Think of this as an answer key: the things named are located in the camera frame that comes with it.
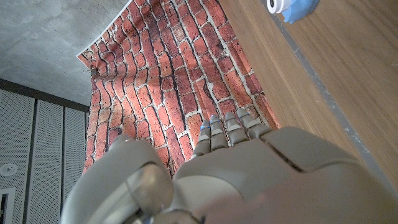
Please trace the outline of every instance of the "gray concrete surface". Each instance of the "gray concrete surface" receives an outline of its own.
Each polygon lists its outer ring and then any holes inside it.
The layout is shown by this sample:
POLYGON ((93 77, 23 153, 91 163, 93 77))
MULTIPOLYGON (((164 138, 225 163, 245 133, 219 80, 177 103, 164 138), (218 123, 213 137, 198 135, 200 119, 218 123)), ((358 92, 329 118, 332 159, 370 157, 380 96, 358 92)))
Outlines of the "gray concrete surface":
POLYGON ((0 78, 83 105, 90 73, 75 55, 128 0, 13 0, 0 4, 0 78))

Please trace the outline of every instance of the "brick wallpaper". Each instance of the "brick wallpaper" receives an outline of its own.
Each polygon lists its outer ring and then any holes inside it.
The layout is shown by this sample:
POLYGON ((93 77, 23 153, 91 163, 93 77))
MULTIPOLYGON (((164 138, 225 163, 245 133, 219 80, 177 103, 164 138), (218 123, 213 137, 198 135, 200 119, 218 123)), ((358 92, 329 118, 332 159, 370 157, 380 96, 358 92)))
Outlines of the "brick wallpaper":
POLYGON ((278 128, 216 0, 135 0, 78 58, 97 69, 85 170, 121 133, 152 143, 173 175, 203 119, 237 108, 278 128))

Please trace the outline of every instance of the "blue and white object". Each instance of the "blue and white object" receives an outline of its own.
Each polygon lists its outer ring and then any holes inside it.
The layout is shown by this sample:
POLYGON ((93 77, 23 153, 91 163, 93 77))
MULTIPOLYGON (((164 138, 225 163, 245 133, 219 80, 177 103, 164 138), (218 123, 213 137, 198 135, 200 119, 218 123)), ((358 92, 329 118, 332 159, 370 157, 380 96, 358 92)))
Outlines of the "blue and white object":
POLYGON ((285 22, 292 24, 311 13, 319 0, 267 0, 268 11, 272 14, 282 13, 285 22))

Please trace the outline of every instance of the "wood grain surface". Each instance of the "wood grain surface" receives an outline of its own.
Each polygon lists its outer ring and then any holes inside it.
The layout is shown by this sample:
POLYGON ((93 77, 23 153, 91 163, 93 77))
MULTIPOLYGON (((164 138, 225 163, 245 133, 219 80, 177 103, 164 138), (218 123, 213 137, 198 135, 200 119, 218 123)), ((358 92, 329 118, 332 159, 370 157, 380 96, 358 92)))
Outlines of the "wood grain surface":
MULTIPOLYGON (((220 0, 282 126, 297 126, 354 154, 340 123, 259 0, 220 0)), ((398 189, 397 1, 320 1, 285 24, 294 41, 398 189)))
POLYGON ((286 28, 398 189, 398 1, 320 1, 286 28))

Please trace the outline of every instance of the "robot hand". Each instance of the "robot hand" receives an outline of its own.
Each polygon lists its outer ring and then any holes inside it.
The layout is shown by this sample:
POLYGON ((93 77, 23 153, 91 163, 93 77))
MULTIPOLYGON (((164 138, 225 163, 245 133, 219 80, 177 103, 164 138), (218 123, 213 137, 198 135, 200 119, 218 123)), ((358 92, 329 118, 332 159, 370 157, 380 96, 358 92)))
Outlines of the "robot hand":
POLYGON ((239 109, 204 121, 173 179, 146 141, 121 136, 70 192, 61 223, 396 223, 398 198, 356 158, 239 109))

